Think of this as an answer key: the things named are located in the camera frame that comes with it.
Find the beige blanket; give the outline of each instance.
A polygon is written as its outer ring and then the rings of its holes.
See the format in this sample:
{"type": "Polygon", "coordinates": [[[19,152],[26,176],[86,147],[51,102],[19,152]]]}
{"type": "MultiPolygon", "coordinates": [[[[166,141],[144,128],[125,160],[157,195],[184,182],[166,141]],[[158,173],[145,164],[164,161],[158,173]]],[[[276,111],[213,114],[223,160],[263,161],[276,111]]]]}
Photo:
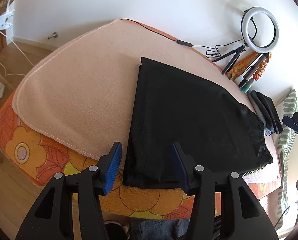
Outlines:
{"type": "MultiPolygon", "coordinates": [[[[32,129],[94,159],[120,141],[123,168],[142,56],[213,81],[253,110],[237,85],[202,54],[123,20],[86,33],[42,60],[22,80],[12,107],[32,129]]],[[[266,144],[276,155],[271,138],[266,144]]]]}

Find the floral pattern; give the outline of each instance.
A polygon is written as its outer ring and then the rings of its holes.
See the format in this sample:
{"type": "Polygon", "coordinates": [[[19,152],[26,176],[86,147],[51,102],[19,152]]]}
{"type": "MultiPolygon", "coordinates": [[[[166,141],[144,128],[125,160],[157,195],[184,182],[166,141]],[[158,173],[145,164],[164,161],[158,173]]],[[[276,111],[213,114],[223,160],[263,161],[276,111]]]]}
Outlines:
{"type": "MultiPolygon", "coordinates": [[[[28,127],[13,111],[12,94],[0,110],[0,149],[37,186],[48,183],[57,172],[76,174],[97,161],[80,155],[64,145],[28,127]]],[[[122,184],[119,170],[113,189],[100,196],[105,211],[147,219],[189,218],[193,196],[181,189],[140,189],[122,184]]],[[[280,180],[271,183],[249,184],[258,199],[280,187],[280,180]]],[[[215,196],[215,215],[221,212],[220,193],[215,196]]]]}

